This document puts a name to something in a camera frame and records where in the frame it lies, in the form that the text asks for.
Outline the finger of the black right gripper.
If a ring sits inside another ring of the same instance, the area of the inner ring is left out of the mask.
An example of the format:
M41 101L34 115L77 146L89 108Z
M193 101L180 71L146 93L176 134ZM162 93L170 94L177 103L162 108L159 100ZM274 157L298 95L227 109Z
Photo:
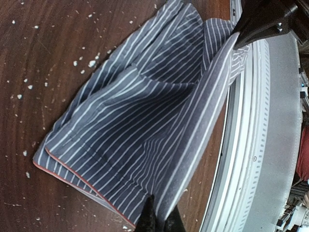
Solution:
M239 34L234 49L289 33L298 11L295 0L243 0L242 14L233 30Z

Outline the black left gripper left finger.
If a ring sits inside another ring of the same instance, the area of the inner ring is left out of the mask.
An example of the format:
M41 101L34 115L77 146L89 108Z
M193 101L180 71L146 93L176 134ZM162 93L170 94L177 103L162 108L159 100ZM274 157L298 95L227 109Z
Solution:
M154 212L154 195L147 198L134 232L154 232L156 217Z

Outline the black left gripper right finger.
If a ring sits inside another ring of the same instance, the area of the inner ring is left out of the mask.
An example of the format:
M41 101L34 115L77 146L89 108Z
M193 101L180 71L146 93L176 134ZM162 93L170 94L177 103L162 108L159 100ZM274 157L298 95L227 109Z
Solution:
M179 209L177 206L165 221L164 232L186 232Z

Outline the grey striped boxer underwear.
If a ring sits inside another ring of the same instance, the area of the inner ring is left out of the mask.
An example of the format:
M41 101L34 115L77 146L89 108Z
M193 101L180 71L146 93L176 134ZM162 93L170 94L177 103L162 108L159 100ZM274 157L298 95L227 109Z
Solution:
M235 25L169 0L81 87L34 164L102 198L131 225L154 196L163 224L244 70L249 47L234 50Z

